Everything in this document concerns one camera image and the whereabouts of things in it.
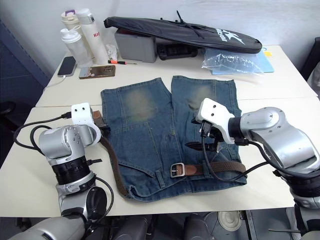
brown belt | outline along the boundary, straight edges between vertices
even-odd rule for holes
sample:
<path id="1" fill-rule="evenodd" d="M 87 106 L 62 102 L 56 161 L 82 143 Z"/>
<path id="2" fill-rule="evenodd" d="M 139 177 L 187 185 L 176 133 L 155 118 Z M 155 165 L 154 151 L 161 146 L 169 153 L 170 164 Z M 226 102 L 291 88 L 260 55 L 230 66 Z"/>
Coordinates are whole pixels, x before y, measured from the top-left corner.
<path id="1" fill-rule="evenodd" d="M 215 173 L 235 171 L 244 173 L 246 171 L 245 165 L 237 161 L 215 161 L 210 163 L 212 170 Z M 183 177 L 183 176 L 198 176 L 203 175 L 203 165 L 196 164 L 184 164 L 182 162 L 171 165 L 170 175 L 171 178 Z"/>
<path id="2" fill-rule="evenodd" d="M 102 132 L 102 136 L 100 138 L 100 143 L 106 148 L 106 150 L 109 153 L 109 157 L 110 157 L 110 162 L 111 162 L 111 166 L 112 166 L 112 170 L 113 170 L 113 175 L 114 175 L 114 180 L 116 183 L 116 187 L 118 188 L 118 191 L 123 195 L 123 196 L 127 196 L 129 193 L 126 189 L 126 186 L 122 180 L 121 177 L 121 173 L 120 173 L 120 167 L 119 167 L 119 163 L 118 163 L 118 158 L 116 155 L 115 150 L 113 149 L 113 147 L 111 146 L 110 142 L 108 141 L 108 139 L 103 136 L 103 132 L 104 129 L 107 128 L 107 125 L 104 123 L 104 120 L 101 116 L 100 111 L 94 111 L 93 112 L 93 120 L 94 123 L 100 128 L 101 132 Z"/>

white cable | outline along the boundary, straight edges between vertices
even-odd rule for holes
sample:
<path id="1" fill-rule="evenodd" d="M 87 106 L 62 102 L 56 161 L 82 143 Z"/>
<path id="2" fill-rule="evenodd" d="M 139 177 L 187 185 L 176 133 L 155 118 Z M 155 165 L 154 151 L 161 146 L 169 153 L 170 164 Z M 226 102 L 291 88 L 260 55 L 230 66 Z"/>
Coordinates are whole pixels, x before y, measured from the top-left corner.
<path id="1" fill-rule="evenodd" d="M 54 83 L 54 84 L 51 84 L 51 85 L 46 86 L 46 87 L 43 89 L 43 92 L 42 92 L 42 93 L 44 93 L 44 92 L 45 92 L 45 90 L 46 90 L 47 88 L 50 88 L 50 87 L 53 87 L 53 86 L 55 86 L 55 85 L 58 85 L 58 84 L 62 83 L 66 78 L 67 78 L 67 77 L 66 77 L 66 75 L 63 75 L 63 78 L 62 78 L 62 80 L 61 80 L 61 81 L 59 81 L 59 82 L 57 82 L 57 83 Z"/>

black phone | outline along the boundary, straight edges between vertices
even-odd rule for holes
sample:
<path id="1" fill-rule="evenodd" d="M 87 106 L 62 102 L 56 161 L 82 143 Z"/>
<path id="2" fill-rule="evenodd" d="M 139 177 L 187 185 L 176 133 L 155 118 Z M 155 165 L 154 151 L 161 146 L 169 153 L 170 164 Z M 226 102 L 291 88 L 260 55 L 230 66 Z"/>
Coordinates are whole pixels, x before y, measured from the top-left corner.
<path id="1" fill-rule="evenodd" d="M 66 56 L 61 64 L 61 67 L 58 71 L 58 77 L 69 77 L 72 76 L 76 70 L 77 63 L 73 56 Z"/>

black cable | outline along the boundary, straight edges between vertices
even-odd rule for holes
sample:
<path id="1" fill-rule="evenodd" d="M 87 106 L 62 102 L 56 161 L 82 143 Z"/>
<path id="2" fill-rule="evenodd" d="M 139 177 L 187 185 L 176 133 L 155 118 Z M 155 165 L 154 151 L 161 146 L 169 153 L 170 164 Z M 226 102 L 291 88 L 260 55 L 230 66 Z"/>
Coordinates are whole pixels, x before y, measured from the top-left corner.
<path id="1" fill-rule="evenodd" d="M 114 195 L 114 191 L 112 190 L 111 186 L 109 185 L 109 183 L 107 183 L 105 180 L 103 180 L 100 177 L 95 177 L 95 179 L 97 179 L 98 181 L 102 182 L 104 185 L 106 185 L 111 193 L 111 202 L 110 205 L 108 207 L 108 209 L 105 211 L 104 215 L 98 220 L 96 221 L 96 223 L 99 223 L 111 210 L 113 204 L 114 204 L 114 200 L 115 200 L 115 195 Z"/>
<path id="2" fill-rule="evenodd" d="M 272 229 L 272 228 L 269 228 L 268 231 L 277 232 L 277 233 L 297 233 L 297 234 L 301 233 L 301 231 L 296 230 L 296 229 Z"/>
<path id="3" fill-rule="evenodd" d="M 31 142 L 32 145 L 35 147 L 35 149 L 44 156 L 43 152 L 42 152 L 41 149 L 38 147 L 38 145 L 36 144 L 36 141 L 35 141 L 35 132 L 36 132 L 36 130 L 41 129 L 41 128 L 51 129 L 51 127 L 46 126 L 46 125 L 38 125 L 38 126 L 35 126 L 35 127 L 31 130 L 31 132 L 30 132 L 30 142 Z"/>
<path id="4" fill-rule="evenodd" d="M 58 120 L 58 119 L 69 119 L 69 118 L 71 118 L 71 112 L 70 112 L 70 111 L 62 114 L 61 116 L 58 116 L 58 117 L 55 117 L 55 118 L 52 118 L 52 119 L 49 119 L 49 120 L 35 121 L 35 122 L 30 122 L 30 123 L 27 123 L 27 124 L 25 124 L 25 125 L 22 125 L 22 126 L 18 127 L 18 129 L 14 132 L 14 134 L 13 134 L 13 141 L 14 141 L 17 145 L 19 145 L 20 147 L 23 147 L 23 148 L 26 148 L 26 149 L 37 150 L 36 147 L 22 144 L 21 142 L 19 142 L 19 141 L 17 140 L 17 136 L 18 136 L 20 130 L 23 129 L 23 128 L 25 128 L 25 127 L 28 127 L 28 126 L 31 126 L 31 125 L 35 125 L 35 124 L 45 124 L 45 123 L 53 122 L 53 121 Z"/>
<path id="5" fill-rule="evenodd" d="M 247 175 L 248 173 L 252 172 L 253 170 L 256 170 L 257 168 L 260 168 L 264 165 L 267 165 L 268 162 L 261 162 L 251 168 L 249 168 L 248 170 L 244 171 L 243 173 L 231 178 L 231 179 L 223 179 L 223 178 L 220 178 L 216 175 L 216 173 L 214 172 L 214 170 L 212 169 L 211 167 L 211 164 L 209 162 L 209 159 L 208 159 L 208 156 L 207 156 L 207 152 L 206 152 L 206 145 L 205 145 L 205 137 L 202 136 L 201 137 L 201 145 L 202 145 L 202 151 L 203 151 L 203 156 L 204 156 L 204 159 L 205 159 L 205 163 L 207 165 L 207 167 L 209 168 L 209 171 L 210 173 L 214 176 L 215 179 L 219 180 L 219 181 L 222 181 L 222 182 L 226 182 L 226 183 L 232 183 L 236 180 L 238 180 L 239 178 L 242 178 L 243 176 Z"/>
<path id="6" fill-rule="evenodd" d="M 260 144 L 254 141 L 248 141 L 247 143 L 256 146 L 259 149 L 262 157 L 267 161 L 267 163 L 282 173 L 288 174 L 289 176 L 292 176 L 292 177 L 303 178 L 303 179 L 311 179 L 311 178 L 320 176 L 320 171 L 310 172 L 308 174 L 305 174 L 305 173 L 298 173 L 298 172 L 286 170 L 285 168 L 280 167 L 277 164 L 275 164 L 273 161 L 271 161 L 270 158 L 267 156 L 265 150 L 262 148 Z"/>

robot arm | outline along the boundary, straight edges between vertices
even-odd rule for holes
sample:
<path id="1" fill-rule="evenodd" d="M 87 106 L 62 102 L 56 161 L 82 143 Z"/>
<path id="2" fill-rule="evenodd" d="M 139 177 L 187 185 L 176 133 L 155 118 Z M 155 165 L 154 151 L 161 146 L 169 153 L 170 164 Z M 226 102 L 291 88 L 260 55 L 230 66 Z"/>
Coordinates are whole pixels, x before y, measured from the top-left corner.
<path id="1" fill-rule="evenodd" d="M 207 123 L 210 127 L 206 127 L 205 134 L 209 136 L 210 128 L 215 128 L 223 138 L 220 141 L 227 144 L 261 143 L 269 164 L 277 169 L 275 175 L 290 187 L 299 211 L 302 233 L 309 232 L 313 229 L 310 226 L 320 221 L 319 153 L 303 131 L 287 122 L 282 110 L 264 107 L 235 117 L 225 106 L 205 98 L 195 120 L 202 123 L 201 134 L 204 123 Z"/>
<path id="2" fill-rule="evenodd" d="M 99 178 L 85 157 L 85 147 L 98 143 L 101 131 L 88 103 L 73 105 L 71 118 L 73 125 L 49 129 L 39 136 L 39 148 L 57 179 L 61 217 L 48 218 L 12 239 L 78 240 L 106 214 L 106 192 L 96 186 Z"/>
<path id="3" fill-rule="evenodd" d="M 264 107 L 235 117 L 218 102 L 205 98 L 196 120 L 212 124 L 227 144 L 247 139 L 263 144 L 270 159 L 292 172 L 308 174 L 320 168 L 320 157 L 308 136 L 290 125 L 285 113 L 275 107 Z"/>

